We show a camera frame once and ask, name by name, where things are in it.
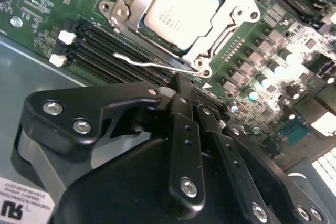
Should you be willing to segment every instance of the mounting screw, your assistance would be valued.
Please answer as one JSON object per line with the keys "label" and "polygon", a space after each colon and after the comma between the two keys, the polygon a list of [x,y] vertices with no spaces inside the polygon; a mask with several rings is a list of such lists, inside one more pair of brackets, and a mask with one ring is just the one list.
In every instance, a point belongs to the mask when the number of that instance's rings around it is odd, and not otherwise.
{"label": "mounting screw", "polygon": [[91,124],[84,120],[77,120],[73,123],[73,129],[80,134],[88,134],[91,130]]}
{"label": "mounting screw", "polygon": [[43,104],[43,111],[46,112],[49,115],[59,115],[63,112],[63,107],[61,104],[58,104],[56,102],[46,102]]}
{"label": "mounting screw", "polygon": [[297,210],[303,219],[306,221],[310,220],[309,214],[302,207],[298,206]]}
{"label": "mounting screw", "polygon": [[218,121],[218,125],[219,125],[219,127],[220,127],[221,129],[224,129],[225,126],[226,126],[226,123],[225,123],[222,119],[220,119],[220,120]]}
{"label": "mounting screw", "polygon": [[258,220],[260,220],[260,222],[267,222],[267,214],[265,210],[263,210],[262,207],[259,206],[257,203],[252,204],[252,212],[258,218]]}
{"label": "mounting screw", "polygon": [[181,189],[190,198],[195,198],[197,195],[196,185],[189,179],[183,179],[181,181]]}
{"label": "mounting screw", "polygon": [[148,89],[149,94],[157,95],[158,93],[154,89]]}
{"label": "mounting screw", "polygon": [[202,108],[203,112],[207,115],[210,115],[210,110],[208,110],[207,108]]}
{"label": "mounting screw", "polygon": [[10,23],[11,23],[12,26],[18,27],[18,28],[22,27],[22,25],[23,25],[22,20],[19,17],[16,17],[16,16],[11,18]]}
{"label": "mounting screw", "polygon": [[187,100],[185,100],[183,97],[180,98],[180,101],[183,103],[188,103]]}
{"label": "mounting screw", "polygon": [[310,208],[310,211],[319,221],[323,221],[322,216],[320,215],[319,212],[317,212],[315,208]]}
{"label": "mounting screw", "polygon": [[237,136],[240,135],[239,130],[236,128],[232,128],[233,133],[235,133]]}

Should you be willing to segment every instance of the motherboard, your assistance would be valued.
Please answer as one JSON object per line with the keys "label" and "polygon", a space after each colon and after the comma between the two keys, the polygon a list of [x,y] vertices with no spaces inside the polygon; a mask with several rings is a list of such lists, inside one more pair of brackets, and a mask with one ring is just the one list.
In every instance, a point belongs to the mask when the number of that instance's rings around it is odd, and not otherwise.
{"label": "motherboard", "polygon": [[[336,118],[335,2],[0,0],[0,34],[93,84],[181,72],[276,160],[282,144],[336,131],[323,128]],[[318,117],[302,110],[312,101]]]}

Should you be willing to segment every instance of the white sticker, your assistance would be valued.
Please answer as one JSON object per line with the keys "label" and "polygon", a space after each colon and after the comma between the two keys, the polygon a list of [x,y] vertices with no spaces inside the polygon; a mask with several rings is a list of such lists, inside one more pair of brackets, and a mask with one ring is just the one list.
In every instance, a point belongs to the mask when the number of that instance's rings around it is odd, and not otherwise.
{"label": "white sticker", "polygon": [[0,220],[13,224],[47,224],[54,206],[45,191],[0,177]]}

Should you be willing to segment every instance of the ul logo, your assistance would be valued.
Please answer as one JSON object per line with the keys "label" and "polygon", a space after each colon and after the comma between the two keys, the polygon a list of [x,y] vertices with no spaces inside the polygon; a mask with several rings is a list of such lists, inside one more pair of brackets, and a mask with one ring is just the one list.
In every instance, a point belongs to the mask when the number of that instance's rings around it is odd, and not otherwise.
{"label": "ul logo", "polygon": [[6,216],[15,219],[15,220],[21,220],[22,218],[22,209],[23,205],[21,204],[15,204],[14,202],[11,201],[5,201],[2,205],[1,209],[1,215]]}

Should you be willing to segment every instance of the cpu socket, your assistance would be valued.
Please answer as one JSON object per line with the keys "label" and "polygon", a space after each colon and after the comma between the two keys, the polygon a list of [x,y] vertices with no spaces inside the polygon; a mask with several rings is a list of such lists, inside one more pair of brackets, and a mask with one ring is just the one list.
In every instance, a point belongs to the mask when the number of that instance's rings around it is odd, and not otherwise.
{"label": "cpu socket", "polygon": [[116,0],[101,1],[99,10],[116,33],[203,78],[234,31],[260,20],[254,0]]}

